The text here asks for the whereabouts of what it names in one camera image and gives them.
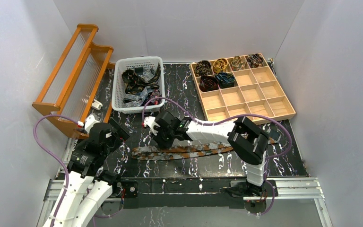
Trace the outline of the wooden compartment tray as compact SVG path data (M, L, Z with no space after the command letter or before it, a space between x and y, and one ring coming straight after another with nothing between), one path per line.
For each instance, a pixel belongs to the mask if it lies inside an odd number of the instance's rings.
M291 102L283 91L273 70L273 60L264 59L264 66L250 68L246 57L238 55L245 61L245 69L233 71L230 62L233 57L226 58L227 73L234 75L236 82L234 87L202 92L199 89L200 77L195 75L195 67L198 62L190 64L204 117L208 121L220 121L239 114L254 114L250 119L256 124L266 123L267 120L258 118L263 115L276 121L288 120L296 115Z

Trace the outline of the white plastic basket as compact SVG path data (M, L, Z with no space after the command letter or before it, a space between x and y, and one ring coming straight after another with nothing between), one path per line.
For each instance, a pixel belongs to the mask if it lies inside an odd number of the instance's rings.
M164 96L164 65L157 56L134 57L118 60L115 64L112 86L112 109L123 114L143 111L158 112L164 100L149 102L155 96Z

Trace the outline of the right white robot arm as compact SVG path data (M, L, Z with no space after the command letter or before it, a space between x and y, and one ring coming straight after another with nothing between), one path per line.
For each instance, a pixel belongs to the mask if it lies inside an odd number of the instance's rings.
M265 154L269 135L252 122L246 114L240 114L220 122L200 121L184 117L182 120L168 111L156 117L146 117L143 127L149 128L153 139L161 150L170 150L175 140L213 141L229 145L247 165L245 187L229 188L236 196L256 195L265 192Z

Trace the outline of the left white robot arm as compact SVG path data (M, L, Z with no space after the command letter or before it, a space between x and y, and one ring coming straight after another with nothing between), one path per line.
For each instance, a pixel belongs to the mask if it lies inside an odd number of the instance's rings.
M45 227L85 227L104 201L125 194L119 174L98 170L130 135L116 121L100 122L94 114L77 122L88 134L71 153L65 181Z

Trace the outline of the orange grey patterned tie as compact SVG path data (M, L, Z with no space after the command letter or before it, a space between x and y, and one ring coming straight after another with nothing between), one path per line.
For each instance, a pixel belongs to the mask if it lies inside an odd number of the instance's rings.
M157 145L134 148L131 157L137 160L168 161L205 157L230 151L233 151L233 148L224 142L176 140L170 148L165 149L161 149Z

